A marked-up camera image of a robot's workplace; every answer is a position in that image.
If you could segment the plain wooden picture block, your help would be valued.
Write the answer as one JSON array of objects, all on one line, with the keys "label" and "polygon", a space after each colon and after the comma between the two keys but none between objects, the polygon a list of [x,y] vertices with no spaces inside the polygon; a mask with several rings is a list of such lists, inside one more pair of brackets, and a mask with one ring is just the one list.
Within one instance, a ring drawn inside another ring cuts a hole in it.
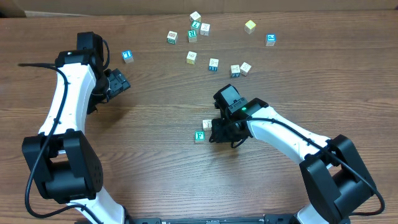
[{"label": "plain wooden picture block", "polygon": [[202,121],[202,127],[204,131],[211,131],[212,129],[212,123],[210,119],[204,119]]}]

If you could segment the green F letter block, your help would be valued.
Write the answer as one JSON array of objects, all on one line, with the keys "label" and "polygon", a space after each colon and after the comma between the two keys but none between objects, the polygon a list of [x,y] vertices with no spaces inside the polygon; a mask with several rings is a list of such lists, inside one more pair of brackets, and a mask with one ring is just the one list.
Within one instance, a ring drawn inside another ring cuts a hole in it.
[{"label": "green F letter block", "polygon": [[195,143],[205,142],[205,132],[195,131]]}]

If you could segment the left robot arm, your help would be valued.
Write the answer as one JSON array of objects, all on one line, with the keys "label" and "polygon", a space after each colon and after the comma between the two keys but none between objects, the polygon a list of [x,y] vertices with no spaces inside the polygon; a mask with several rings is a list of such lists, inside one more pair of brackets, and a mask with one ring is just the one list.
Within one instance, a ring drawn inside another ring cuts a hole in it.
[{"label": "left robot arm", "polygon": [[75,50],[60,52],[54,63],[31,64],[57,75],[46,120],[37,135],[22,143],[30,170],[24,203],[33,217],[75,208],[87,223],[133,222],[106,191],[100,159],[85,136],[87,115],[130,87],[118,69],[109,69],[109,57],[108,43],[100,35],[80,32]]}]

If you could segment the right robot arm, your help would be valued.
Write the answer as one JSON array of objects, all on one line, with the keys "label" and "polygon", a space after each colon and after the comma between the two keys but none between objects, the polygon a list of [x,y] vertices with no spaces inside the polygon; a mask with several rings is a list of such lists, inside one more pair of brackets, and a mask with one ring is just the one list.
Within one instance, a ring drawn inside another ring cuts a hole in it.
[{"label": "right robot arm", "polygon": [[268,215],[264,223],[349,223],[357,208],[377,196],[377,190],[354,143],[344,135],[321,136],[283,118],[265,101],[248,101],[232,85],[214,95],[220,117],[211,122],[209,141],[236,148],[248,138],[264,141],[299,165],[310,203],[295,214]]}]

